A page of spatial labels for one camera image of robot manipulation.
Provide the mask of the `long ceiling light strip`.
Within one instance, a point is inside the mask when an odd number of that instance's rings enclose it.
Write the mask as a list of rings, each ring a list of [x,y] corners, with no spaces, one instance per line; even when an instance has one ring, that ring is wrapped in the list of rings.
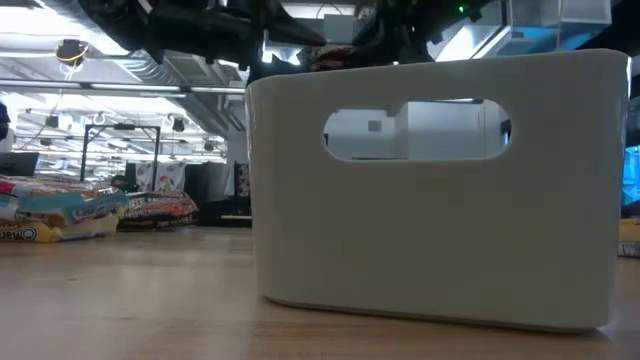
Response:
[[[24,89],[35,92],[46,90],[68,90],[76,93],[90,92],[133,92],[161,94],[215,94],[215,95],[243,95],[244,88],[217,86],[189,86],[189,85],[152,85],[126,83],[92,83],[74,81],[42,81],[24,79],[0,79],[1,89]]]

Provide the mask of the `black metal stand frame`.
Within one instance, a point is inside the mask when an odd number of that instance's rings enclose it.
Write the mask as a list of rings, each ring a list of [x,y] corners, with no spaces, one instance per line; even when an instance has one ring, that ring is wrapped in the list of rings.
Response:
[[[113,125],[96,125],[89,124],[84,128],[84,136],[82,143],[82,152],[81,152],[81,165],[80,165],[80,181],[85,181],[86,176],[86,162],[88,155],[88,145],[91,141],[93,141],[97,136],[100,136],[102,132],[106,129],[112,129],[114,131],[135,131],[135,130],[153,130],[155,132],[154,140],[154,156],[152,162],[152,189],[156,189],[156,179],[158,172],[158,157],[160,152],[160,143],[161,143],[161,127],[160,126],[148,126],[148,125],[135,125],[135,124],[126,124],[126,123],[116,123]]]

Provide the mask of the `black monitor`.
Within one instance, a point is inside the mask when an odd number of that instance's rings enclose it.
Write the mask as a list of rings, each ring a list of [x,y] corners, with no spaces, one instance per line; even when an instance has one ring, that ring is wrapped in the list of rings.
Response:
[[[0,175],[33,176],[39,159],[38,152],[0,153]]]

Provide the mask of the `black ceiling-mounted device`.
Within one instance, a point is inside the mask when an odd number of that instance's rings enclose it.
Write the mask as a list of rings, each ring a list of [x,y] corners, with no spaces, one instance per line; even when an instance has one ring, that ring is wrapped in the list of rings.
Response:
[[[64,39],[54,52],[56,59],[67,66],[80,66],[89,52],[90,46],[77,39]]]

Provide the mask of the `patterned cloth panel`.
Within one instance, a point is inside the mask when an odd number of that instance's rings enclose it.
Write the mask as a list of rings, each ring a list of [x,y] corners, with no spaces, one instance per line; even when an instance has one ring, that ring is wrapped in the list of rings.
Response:
[[[153,176],[152,162],[135,163],[136,185],[142,191],[183,191],[185,169],[185,162],[159,162]]]
[[[250,197],[250,167],[248,164],[234,164],[235,171],[235,195],[238,197]]]

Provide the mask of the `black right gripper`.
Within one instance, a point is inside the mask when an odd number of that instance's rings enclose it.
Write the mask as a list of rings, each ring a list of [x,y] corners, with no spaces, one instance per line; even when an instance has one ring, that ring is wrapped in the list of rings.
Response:
[[[351,68],[431,62],[427,44],[464,19],[482,18],[493,0],[377,0],[375,12],[352,40]]]

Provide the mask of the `dark partition panel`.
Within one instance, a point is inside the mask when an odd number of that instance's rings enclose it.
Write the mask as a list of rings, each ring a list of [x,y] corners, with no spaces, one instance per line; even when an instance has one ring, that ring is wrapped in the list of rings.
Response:
[[[232,210],[233,171],[230,165],[205,162],[185,169],[185,193],[199,209],[199,223],[214,226]]]

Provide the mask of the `Maruchan beef ramen pack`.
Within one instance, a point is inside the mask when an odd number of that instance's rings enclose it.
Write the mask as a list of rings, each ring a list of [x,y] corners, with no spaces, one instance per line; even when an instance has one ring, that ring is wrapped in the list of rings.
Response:
[[[59,177],[0,175],[0,219],[66,227],[119,214],[129,206],[121,190]]]

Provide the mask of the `black aluminium table frame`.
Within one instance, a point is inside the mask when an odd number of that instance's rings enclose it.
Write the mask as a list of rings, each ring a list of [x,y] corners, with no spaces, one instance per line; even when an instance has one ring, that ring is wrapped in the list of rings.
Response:
[[[201,214],[198,221],[199,226],[227,228],[251,228],[252,223],[252,217],[245,215],[208,216],[207,214]]]

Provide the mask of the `clear plastic tray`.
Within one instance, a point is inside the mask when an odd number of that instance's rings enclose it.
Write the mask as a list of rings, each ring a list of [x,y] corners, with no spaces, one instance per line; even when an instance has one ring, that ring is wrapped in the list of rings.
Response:
[[[292,306],[585,331],[611,318],[630,58],[592,49],[270,76],[246,91],[257,286]],[[484,98],[476,159],[342,161],[350,105]]]

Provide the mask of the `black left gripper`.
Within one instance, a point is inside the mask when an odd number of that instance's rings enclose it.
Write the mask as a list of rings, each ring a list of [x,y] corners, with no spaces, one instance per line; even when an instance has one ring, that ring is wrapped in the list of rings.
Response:
[[[280,0],[266,0],[266,30],[275,42],[320,47],[326,39],[297,22]],[[252,14],[241,8],[209,6],[205,0],[158,0],[149,12],[149,47],[197,55],[211,63],[224,60],[251,64],[258,58],[257,27]],[[247,82],[276,75],[303,72],[276,56],[270,62],[257,61],[249,67]]]

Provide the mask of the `yellow Maruchan chicken ramen pack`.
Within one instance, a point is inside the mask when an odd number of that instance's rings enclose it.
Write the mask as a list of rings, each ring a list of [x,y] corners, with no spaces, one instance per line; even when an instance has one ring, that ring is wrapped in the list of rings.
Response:
[[[0,220],[0,242],[56,243],[111,236],[116,232],[118,224],[118,215],[63,227],[53,227],[39,221]]]
[[[640,258],[640,218],[619,221],[618,255]]]

